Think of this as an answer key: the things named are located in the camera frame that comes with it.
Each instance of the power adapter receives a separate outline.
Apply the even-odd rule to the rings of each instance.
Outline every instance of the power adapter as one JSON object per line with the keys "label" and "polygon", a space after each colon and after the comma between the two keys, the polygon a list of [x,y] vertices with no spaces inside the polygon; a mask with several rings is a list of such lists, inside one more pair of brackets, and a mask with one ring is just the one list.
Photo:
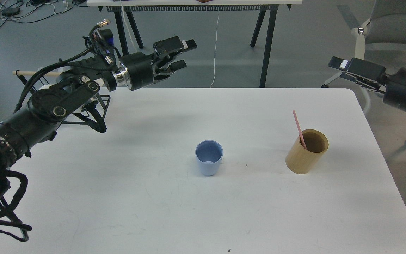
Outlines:
{"label": "power adapter", "polygon": [[5,16],[5,17],[10,17],[10,16],[14,16],[20,14],[20,8],[16,7],[16,8],[6,8],[4,10],[1,11],[1,15]]}

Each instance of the white cable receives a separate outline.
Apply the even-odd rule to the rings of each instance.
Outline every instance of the white cable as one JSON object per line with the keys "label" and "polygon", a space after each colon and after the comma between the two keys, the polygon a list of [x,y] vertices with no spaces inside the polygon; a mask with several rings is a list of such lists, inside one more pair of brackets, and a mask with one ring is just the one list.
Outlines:
{"label": "white cable", "polygon": [[214,85],[214,81],[216,80],[216,50],[217,50],[217,31],[219,30],[219,17],[220,17],[220,11],[217,14],[217,24],[216,24],[216,43],[214,45],[214,78],[212,84],[209,86],[209,88],[212,88]]}
{"label": "white cable", "polygon": [[125,18],[126,13],[124,12],[122,0],[119,0],[119,2],[120,2],[121,12],[122,12],[121,15],[122,15],[122,17],[123,17],[124,25],[126,26],[126,29],[128,30],[129,39],[131,40],[131,44],[133,45],[134,51],[137,52],[137,48],[136,48],[136,45],[134,44],[133,36],[132,36],[132,34],[131,34],[131,30],[129,30],[128,23],[126,22],[126,18]]}

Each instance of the cup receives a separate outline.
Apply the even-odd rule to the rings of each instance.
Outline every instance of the cup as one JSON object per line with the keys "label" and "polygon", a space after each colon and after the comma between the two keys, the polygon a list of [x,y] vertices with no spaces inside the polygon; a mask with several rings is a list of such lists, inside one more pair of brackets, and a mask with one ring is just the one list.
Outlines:
{"label": "cup", "polygon": [[298,136],[286,156],[287,167],[297,174],[308,173],[328,149],[327,137],[322,132],[308,129],[302,131],[302,134],[307,149]]}
{"label": "cup", "polygon": [[205,176],[211,176],[217,173],[222,161],[222,146],[214,140],[205,140],[198,144],[195,149],[200,172]]}

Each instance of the gray floor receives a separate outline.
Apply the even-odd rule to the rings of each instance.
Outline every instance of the gray floor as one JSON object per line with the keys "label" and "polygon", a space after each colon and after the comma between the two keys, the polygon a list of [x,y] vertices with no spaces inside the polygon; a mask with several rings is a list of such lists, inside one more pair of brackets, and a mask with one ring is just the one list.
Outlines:
{"label": "gray floor", "polygon": [[[62,5],[56,4],[57,11],[63,10]],[[336,72],[327,67],[332,56],[345,59],[353,56],[355,42],[349,26],[366,20],[372,5],[372,0],[304,0],[302,5],[292,6],[291,11],[280,8],[266,87],[319,88]],[[52,6],[45,6],[24,21],[51,13]],[[182,55],[188,68],[156,86],[211,85],[217,15],[217,12],[134,13],[146,46],[142,50],[145,53],[152,51],[153,42],[174,35],[181,39],[193,38],[198,44],[198,49]],[[256,48],[250,48],[257,15],[258,12],[220,13],[213,87],[258,86],[267,17]],[[75,55],[84,48],[81,37],[103,18],[113,19],[113,14],[106,10],[99,13],[97,8],[74,7],[61,16],[35,24],[6,23],[0,29],[0,120],[13,111],[22,89],[18,79],[11,75],[13,70],[36,70],[58,58]],[[116,33],[115,24],[111,28]],[[377,47],[398,49],[396,45]],[[360,103],[364,103],[355,85],[337,80],[333,87],[353,89]],[[372,109],[367,119],[406,205],[406,113],[384,105],[380,98],[372,95]]]}

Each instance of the cup rim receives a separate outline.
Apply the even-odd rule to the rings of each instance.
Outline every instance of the cup rim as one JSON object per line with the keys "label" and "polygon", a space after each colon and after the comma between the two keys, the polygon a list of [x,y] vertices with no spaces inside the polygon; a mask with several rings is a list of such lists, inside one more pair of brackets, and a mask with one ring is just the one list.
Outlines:
{"label": "cup rim", "polygon": [[[309,153],[313,153],[313,154],[321,154],[321,153],[326,152],[326,151],[328,150],[328,147],[330,146],[330,143],[328,142],[328,138],[327,138],[322,132],[320,132],[320,131],[318,131],[318,130],[314,130],[314,129],[302,130],[302,135],[305,134],[305,133],[308,133],[308,132],[311,132],[311,133],[314,133],[314,134],[319,135],[319,136],[322,138],[322,140],[324,141],[324,143],[325,143],[325,148],[324,148],[322,151],[317,152],[317,153],[316,153],[316,152],[311,152],[311,151],[308,151],[308,150],[306,150],[306,151],[308,151]],[[303,147],[303,145],[302,145],[302,141],[300,140],[300,136],[298,136],[297,139],[298,139],[298,141],[299,141],[300,146],[301,146],[303,149],[305,149],[305,148]]]}
{"label": "cup rim", "polygon": [[[198,155],[197,155],[197,149],[198,149],[198,147],[199,147],[202,143],[205,143],[205,142],[208,142],[208,141],[209,141],[209,142],[212,142],[212,143],[215,143],[217,146],[219,146],[220,150],[222,151],[222,153],[221,153],[221,155],[220,155],[220,158],[219,158],[216,162],[205,163],[204,161],[201,161],[200,158],[199,158]],[[222,148],[222,146],[219,144],[219,142],[217,142],[217,141],[215,141],[215,140],[211,140],[211,139],[203,140],[202,142],[198,143],[198,145],[195,147],[195,157],[196,157],[197,160],[198,160],[199,162],[201,162],[201,163],[205,163],[205,164],[208,164],[208,165],[210,165],[210,164],[215,164],[215,163],[218,163],[218,162],[222,159],[222,157],[223,157],[223,148]]]}

